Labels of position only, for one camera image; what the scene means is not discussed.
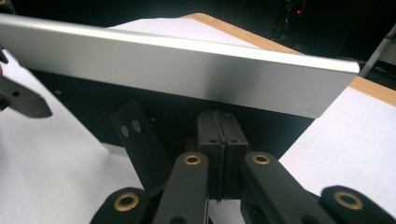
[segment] silver metal panel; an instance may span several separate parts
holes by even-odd
[[[0,14],[23,66],[139,89],[318,118],[356,63]]]

